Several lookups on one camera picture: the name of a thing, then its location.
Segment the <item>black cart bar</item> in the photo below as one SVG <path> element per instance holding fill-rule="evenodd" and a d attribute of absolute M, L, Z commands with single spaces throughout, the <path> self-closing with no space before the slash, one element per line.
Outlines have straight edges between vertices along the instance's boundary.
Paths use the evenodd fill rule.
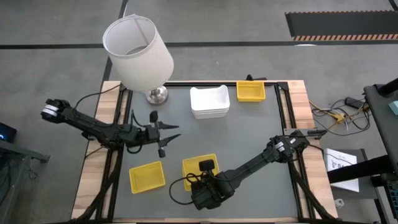
<path fill-rule="evenodd" d="M 377 157 L 327 172 L 331 184 L 360 177 L 388 173 L 398 173 L 398 162 L 392 162 L 389 156 Z"/>

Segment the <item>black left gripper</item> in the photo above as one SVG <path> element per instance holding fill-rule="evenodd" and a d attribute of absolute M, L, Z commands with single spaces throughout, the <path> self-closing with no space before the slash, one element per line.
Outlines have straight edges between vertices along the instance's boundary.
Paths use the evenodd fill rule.
<path fill-rule="evenodd" d="M 154 124 L 154 126 L 158 129 L 175 129 L 178 128 L 178 126 L 176 125 L 170 125 L 170 124 L 165 124 L 161 121 L 159 121 L 159 116 L 158 116 L 158 112 L 157 111 L 152 111 L 149 115 L 149 121 L 151 123 Z M 143 127 L 143 129 L 139 132 L 139 141 L 140 141 L 140 145 L 145 145 L 145 144 L 152 144 L 157 142 L 158 143 L 158 155 L 160 158 L 165 157 L 165 149 L 164 147 L 168 145 L 168 143 L 172 140 L 174 140 L 175 138 L 179 137 L 180 134 L 176 134 L 164 139 L 158 139 L 157 141 L 148 141 L 146 139 L 146 126 Z"/>

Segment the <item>blue crate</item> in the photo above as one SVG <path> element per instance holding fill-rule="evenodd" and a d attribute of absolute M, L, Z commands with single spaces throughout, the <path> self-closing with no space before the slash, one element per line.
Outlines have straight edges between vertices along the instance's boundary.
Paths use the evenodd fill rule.
<path fill-rule="evenodd" d="M 398 182 L 387 182 L 386 195 L 391 206 L 392 214 L 395 219 L 398 219 Z"/>

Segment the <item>silver metal lamp base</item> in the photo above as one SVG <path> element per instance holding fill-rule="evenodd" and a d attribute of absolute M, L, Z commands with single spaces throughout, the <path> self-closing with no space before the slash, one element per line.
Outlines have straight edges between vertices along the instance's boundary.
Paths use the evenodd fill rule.
<path fill-rule="evenodd" d="M 165 86 L 145 92 L 147 102 L 153 106 L 163 105 L 169 98 L 168 90 Z"/>

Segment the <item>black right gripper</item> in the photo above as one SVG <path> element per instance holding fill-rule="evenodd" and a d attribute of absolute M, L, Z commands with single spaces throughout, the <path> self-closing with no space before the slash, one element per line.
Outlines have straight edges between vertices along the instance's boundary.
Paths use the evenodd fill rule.
<path fill-rule="evenodd" d="M 227 181 L 214 179 L 214 160 L 199 162 L 201 180 L 191 183 L 191 199 L 197 210 L 218 208 L 225 200 L 232 197 L 235 189 Z"/>

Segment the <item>gray metal stand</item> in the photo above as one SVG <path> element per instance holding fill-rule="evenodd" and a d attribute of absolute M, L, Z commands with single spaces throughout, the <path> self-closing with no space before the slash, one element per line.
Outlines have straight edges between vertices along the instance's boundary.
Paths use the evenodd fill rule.
<path fill-rule="evenodd" d="M 0 224 L 9 221 L 32 159 L 48 163 L 50 156 L 0 140 Z"/>

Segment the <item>black cart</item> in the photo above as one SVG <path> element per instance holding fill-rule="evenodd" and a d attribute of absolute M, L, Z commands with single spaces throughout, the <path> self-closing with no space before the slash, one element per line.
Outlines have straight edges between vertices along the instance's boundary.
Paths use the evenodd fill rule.
<path fill-rule="evenodd" d="M 374 84 L 363 89 L 387 155 L 398 162 L 398 116 L 388 104 L 398 100 L 398 78 L 386 84 Z"/>

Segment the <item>white fabric lamp shade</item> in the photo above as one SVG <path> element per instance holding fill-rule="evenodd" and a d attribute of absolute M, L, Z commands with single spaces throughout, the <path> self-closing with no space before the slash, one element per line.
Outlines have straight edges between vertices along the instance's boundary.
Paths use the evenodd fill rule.
<path fill-rule="evenodd" d="M 114 21 L 103 34 L 103 46 L 130 90 L 154 90 L 173 74 L 174 60 L 146 17 L 132 14 Z"/>

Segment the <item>white plastic storage basket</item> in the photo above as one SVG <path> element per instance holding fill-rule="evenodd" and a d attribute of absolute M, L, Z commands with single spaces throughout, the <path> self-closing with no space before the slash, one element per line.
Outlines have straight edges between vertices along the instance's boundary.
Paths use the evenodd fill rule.
<path fill-rule="evenodd" d="M 229 111 L 229 109 L 225 109 L 225 110 L 192 110 L 193 114 L 225 114 Z"/>
<path fill-rule="evenodd" d="M 228 87 L 226 85 L 216 88 L 192 87 L 190 105 L 195 112 L 226 110 L 230 107 Z"/>

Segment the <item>white paper booklet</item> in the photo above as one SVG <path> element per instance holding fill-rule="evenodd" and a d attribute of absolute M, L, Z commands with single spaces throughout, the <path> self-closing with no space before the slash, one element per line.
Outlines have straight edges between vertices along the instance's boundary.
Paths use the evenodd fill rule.
<path fill-rule="evenodd" d="M 324 161 L 327 171 L 333 171 L 346 166 L 357 164 L 357 157 L 345 152 L 336 151 L 334 149 L 326 148 L 324 150 Z M 359 180 L 352 179 L 343 182 L 332 183 L 332 187 L 337 187 L 352 192 L 359 192 Z"/>

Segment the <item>black hazard-striped floor mat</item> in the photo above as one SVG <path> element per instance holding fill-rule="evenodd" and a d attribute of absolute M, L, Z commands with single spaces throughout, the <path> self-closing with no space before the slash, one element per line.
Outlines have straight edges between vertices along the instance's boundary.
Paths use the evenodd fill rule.
<path fill-rule="evenodd" d="M 286 12 L 295 41 L 398 40 L 397 11 Z"/>

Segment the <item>black power adapter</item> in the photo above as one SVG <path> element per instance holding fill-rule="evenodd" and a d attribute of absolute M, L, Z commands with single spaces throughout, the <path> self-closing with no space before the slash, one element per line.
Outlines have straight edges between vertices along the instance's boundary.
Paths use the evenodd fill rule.
<path fill-rule="evenodd" d="M 363 106 L 363 102 L 361 100 L 347 97 L 345 98 L 345 105 L 355 109 L 360 109 Z"/>

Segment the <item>yellow slotted plastic basket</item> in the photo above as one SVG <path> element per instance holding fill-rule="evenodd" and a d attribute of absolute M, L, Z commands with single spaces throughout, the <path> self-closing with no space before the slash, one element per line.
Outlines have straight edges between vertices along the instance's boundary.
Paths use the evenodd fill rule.
<path fill-rule="evenodd" d="M 196 156 L 188 159 L 184 159 L 182 161 L 182 174 L 183 177 L 186 177 L 188 174 L 194 174 L 195 176 L 201 175 L 202 171 L 199 168 L 199 162 L 206 161 L 206 160 L 213 160 L 215 164 L 215 168 L 212 170 L 214 175 L 220 172 L 218 161 L 216 154 L 206 154 L 202 156 Z"/>
<path fill-rule="evenodd" d="M 160 161 L 129 169 L 131 192 L 139 194 L 165 185 L 165 175 Z"/>
<path fill-rule="evenodd" d="M 266 99 L 264 82 L 238 81 L 236 93 L 239 102 L 260 102 Z"/>

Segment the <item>black device with blue light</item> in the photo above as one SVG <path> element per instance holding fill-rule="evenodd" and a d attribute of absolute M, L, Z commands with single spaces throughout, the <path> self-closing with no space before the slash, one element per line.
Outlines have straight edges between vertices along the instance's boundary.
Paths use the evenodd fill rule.
<path fill-rule="evenodd" d="M 0 122 L 0 140 L 13 143 L 17 134 L 17 130 Z"/>

